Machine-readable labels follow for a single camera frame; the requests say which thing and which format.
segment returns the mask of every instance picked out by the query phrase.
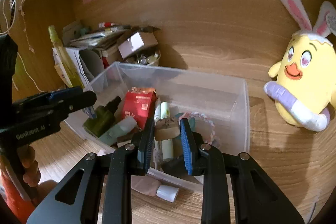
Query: black bottle cap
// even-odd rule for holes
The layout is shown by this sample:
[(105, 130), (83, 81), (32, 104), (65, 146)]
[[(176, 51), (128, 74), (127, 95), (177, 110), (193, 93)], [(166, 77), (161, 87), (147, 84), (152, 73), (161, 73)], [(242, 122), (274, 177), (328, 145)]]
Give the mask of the black bottle cap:
[(120, 104), (120, 102), (121, 102), (121, 98), (117, 96), (112, 101), (108, 102), (105, 107), (114, 114), (117, 111), (118, 105)]

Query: eyebrow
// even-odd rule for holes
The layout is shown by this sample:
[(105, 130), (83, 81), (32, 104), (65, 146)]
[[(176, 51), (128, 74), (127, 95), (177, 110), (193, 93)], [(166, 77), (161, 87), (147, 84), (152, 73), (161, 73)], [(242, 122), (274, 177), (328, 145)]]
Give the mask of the eyebrow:
[(317, 48), (313, 43), (310, 42), (309, 44), (312, 45), (315, 48), (315, 51), (317, 51)]

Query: yellow bottle cap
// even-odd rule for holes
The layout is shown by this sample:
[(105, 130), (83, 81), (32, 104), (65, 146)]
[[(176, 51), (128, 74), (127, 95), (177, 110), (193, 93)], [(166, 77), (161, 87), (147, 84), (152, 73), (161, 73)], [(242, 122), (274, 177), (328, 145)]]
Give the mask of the yellow bottle cap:
[(57, 39), (59, 39), (54, 25), (49, 26), (48, 31), (49, 31), (51, 42), (55, 42)]

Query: orange sleeve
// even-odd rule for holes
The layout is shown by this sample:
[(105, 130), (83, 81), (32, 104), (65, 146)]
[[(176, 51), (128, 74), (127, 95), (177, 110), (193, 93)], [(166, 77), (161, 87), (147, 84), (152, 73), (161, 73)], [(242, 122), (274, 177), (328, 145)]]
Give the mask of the orange sleeve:
[(1, 173), (1, 177), (3, 187), (5, 188), (8, 207), (12, 210), (14, 215), (21, 221), (22, 224), (26, 224), (35, 207), (30, 201), (24, 201), (21, 198), (12, 181), (4, 176), (3, 173)]

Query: clear plastic container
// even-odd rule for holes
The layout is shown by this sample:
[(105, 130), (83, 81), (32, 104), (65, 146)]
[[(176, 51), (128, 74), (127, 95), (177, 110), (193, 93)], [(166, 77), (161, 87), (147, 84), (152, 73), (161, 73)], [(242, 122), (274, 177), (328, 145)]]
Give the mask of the clear plastic container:
[[(249, 152), (250, 117), (247, 84), (244, 79), (165, 67), (141, 66), (115, 62), (86, 87), (97, 94), (94, 106), (106, 105), (116, 96), (122, 99), (132, 87), (154, 87), (161, 101), (170, 103), (171, 117), (180, 112), (204, 113), (215, 124), (216, 140), (224, 153), (238, 155)], [(120, 103), (116, 117), (120, 115)], [(82, 127), (87, 115), (71, 113), (67, 124), (83, 139), (90, 139), (103, 149), (115, 150)], [(192, 191), (202, 191), (203, 185), (193, 177), (188, 180), (150, 168), (148, 174), (164, 182)]]

